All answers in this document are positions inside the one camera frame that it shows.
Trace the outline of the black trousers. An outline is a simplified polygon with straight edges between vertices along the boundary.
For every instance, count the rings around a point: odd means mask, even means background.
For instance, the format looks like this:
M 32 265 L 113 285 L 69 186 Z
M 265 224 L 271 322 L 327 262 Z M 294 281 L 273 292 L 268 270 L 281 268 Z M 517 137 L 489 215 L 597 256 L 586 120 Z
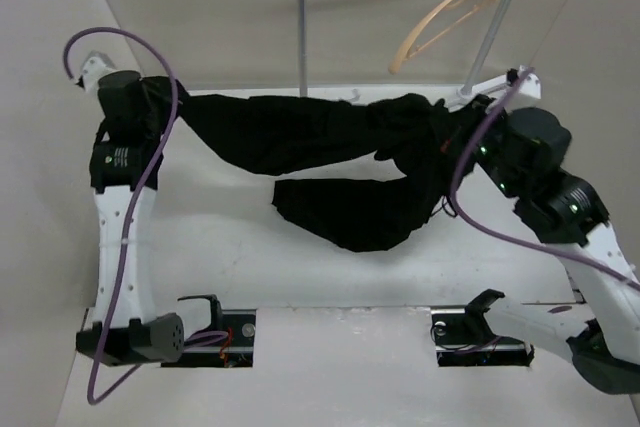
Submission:
M 343 249 L 390 250 L 427 224 L 450 191 L 462 149 L 484 114 L 409 93 L 367 105 L 295 96 L 192 96 L 177 116 L 219 158 L 276 182 L 286 221 Z M 373 155 L 399 179 L 294 179 L 292 173 Z

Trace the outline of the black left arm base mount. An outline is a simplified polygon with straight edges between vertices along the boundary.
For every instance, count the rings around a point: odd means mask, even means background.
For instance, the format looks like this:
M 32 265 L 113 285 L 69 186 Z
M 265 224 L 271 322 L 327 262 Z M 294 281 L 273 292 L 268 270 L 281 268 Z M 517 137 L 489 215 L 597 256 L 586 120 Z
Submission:
M 251 368 L 257 330 L 256 310 L 223 310 L 220 330 L 229 336 L 218 342 L 199 339 L 177 362 L 162 368 Z

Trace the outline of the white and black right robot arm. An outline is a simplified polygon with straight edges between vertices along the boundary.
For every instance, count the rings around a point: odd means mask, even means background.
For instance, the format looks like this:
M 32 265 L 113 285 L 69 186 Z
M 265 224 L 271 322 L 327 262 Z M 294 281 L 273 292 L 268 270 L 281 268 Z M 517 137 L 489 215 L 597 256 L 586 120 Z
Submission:
M 590 307 L 575 321 L 488 289 L 466 307 L 491 334 L 531 343 L 571 363 L 609 395 L 639 391 L 639 281 L 626 261 L 609 213 L 594 187 L 561 164 L 570 132 L 550 112 L 495 109 L 470 140 L 477 163 L 536 237 L 530 249 L 549 253 Z

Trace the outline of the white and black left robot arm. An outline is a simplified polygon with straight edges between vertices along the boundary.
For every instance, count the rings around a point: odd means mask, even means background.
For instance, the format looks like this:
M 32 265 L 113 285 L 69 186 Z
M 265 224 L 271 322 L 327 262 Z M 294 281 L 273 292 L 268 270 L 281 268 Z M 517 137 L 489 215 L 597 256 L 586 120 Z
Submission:
M 97 98 L 104 119 L 89 174 L 99 217 L 98 292 L 76 349 L 107 366 L 175 363 L 193 340 L 178 313 L 157 313 L 149 268 L 165 102 L 131 70 L 101 77 Z

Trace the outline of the beige plastic hanger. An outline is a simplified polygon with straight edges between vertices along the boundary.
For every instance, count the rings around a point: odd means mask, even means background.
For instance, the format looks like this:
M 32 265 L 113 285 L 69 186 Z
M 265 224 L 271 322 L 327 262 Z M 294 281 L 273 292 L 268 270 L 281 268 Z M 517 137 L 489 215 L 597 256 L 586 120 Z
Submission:
M 467 20 L 491 7 L 497 0 L 442 0 L 427 12 L 399 44 L 388 72 L 396 75 L 412 58 L 428 50 Z

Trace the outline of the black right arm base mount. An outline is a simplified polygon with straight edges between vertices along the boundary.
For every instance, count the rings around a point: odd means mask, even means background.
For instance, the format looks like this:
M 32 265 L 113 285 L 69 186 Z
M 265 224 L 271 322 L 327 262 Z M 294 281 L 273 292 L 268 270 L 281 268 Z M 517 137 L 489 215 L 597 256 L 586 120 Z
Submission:
M 431 340 L 439 367 L 529 367 L 534 347 L 511 337 L 488 333 L 461 306 L 430 311 Z

